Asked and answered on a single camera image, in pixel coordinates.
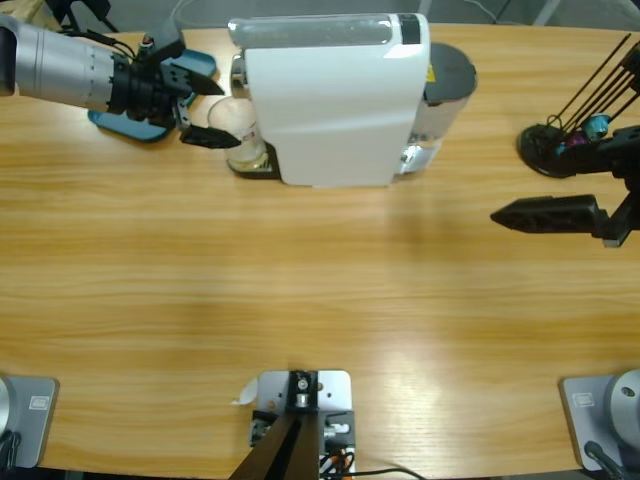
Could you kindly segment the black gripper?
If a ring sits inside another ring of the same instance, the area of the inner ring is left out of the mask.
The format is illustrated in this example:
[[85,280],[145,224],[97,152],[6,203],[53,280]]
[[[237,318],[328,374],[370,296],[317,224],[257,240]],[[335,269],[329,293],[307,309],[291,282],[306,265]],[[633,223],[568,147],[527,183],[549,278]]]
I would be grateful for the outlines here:
[[[609,138],[570,147],[557,155],[549,170],[558,175],[611,172],[639,174],[639,128],[616,130]],[[624,179],[628,194],[609,216],[594,195],[518,199],[490,218],[508,229],[530,234],[597,234],[606,248],[619,248],[639,230],[639,177]]]
[[[111,96],[109,112],[125,113],[131,120],[173,128],[177,102],[196,95],[223,95],[224,90],[212,79],[174,64],[147,65],[130,63],[113,54],[113,74],[109,80]],[[231,133],[211,127],[190,125],[181,132],[184,144],[205,148],[235,148],[241,141]]]

